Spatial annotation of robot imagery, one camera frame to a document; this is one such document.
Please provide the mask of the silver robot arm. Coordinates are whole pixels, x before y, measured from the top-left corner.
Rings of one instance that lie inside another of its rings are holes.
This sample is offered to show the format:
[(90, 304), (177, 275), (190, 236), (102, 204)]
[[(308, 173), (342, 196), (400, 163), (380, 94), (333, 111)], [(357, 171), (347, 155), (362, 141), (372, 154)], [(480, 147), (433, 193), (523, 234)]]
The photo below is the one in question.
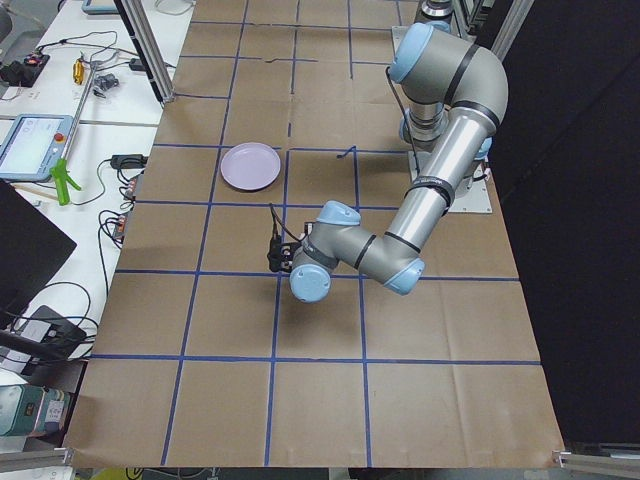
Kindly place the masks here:
[(504, 118), (508, 80), (501, 60), (431, 23), (408, 28), (388, 72), (411, 103), (405, 122), (410, 139), (425, 137), (430, 105), (448, 106), (447, 123), (432, 139), (426, 168), (412, 181), (383, 235), (362, 227), (360, 214), (349, 206), (325, 203), (293, 257), (289, 283), (302, 302), (327, 296), (330, 275), (340, 262), (397, 294), (408, 294), (425, 269), (422, 247), (448, 213), (483, 142)]
[(419, 0), (415, 22), (443, 21), (450, 23), (454, 15), (453, 0)]

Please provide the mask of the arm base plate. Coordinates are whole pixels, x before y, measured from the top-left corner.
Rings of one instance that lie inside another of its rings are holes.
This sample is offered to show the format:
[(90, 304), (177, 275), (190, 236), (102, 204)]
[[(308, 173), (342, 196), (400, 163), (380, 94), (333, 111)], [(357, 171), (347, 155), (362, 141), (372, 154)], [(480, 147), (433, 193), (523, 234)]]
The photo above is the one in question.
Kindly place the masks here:
[[(430, 153), (425, 151), (419, 151), (417, 156), (413, 152), (408, 152), (407, 160), (411, 180), (414, 180), (418, 173), (425, 173), (431, 164)], [(455, 191), (455, 200), (449, 208), (450, 213), (492, 213), (487, 186), (488, 170), (485, 166), (486, 160), (487, 156), (484, 156), (482, 158), (477, 157), (472, 161)]]

